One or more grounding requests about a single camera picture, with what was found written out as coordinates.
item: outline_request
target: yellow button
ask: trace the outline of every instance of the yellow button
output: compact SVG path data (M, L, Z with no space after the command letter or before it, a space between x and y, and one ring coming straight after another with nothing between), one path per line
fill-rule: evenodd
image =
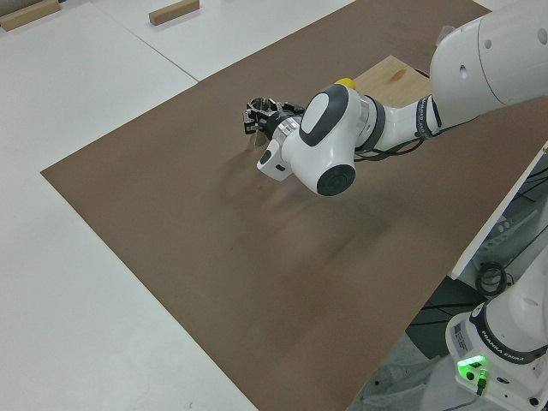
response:
M335 81L335 84L342 84L343 86L356 89L356 83L354 83L354 80L349 78L337 80Z

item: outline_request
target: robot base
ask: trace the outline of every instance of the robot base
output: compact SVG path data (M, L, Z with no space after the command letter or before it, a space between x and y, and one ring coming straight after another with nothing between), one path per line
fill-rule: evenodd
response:
M445 330L447 347L456 364L456 382L476 392L484 371L485 398L509 411L540 411L548 402L546 355L527 365L506 361L486 347L469 316L470 313L456 315Z

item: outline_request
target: cable connector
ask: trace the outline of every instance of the cable connector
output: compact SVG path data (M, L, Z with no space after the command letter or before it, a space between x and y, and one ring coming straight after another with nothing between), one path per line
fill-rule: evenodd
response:
M476 394L481 396L486 386L487 386L487 370L482 369L479 372L478 390L476 391Z

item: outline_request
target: brown mat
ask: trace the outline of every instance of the brown mat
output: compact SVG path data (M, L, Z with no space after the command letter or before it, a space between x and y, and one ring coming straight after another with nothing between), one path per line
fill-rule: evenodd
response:
M389 54L428 70L440 27L485 12L356 1L43 174L261 411L343 410L545 142L545 105L359 164L336 198L259 173L241 111Z

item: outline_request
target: green light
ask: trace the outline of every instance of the green light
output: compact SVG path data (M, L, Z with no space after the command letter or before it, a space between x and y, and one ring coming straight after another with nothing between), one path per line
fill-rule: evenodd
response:
M465 360L460 360L456 364L459 368L464 368L466 366L470 366L472 364L480 363L483 364L485 362L485 357L483 355L476 355L475 357L467 358Z

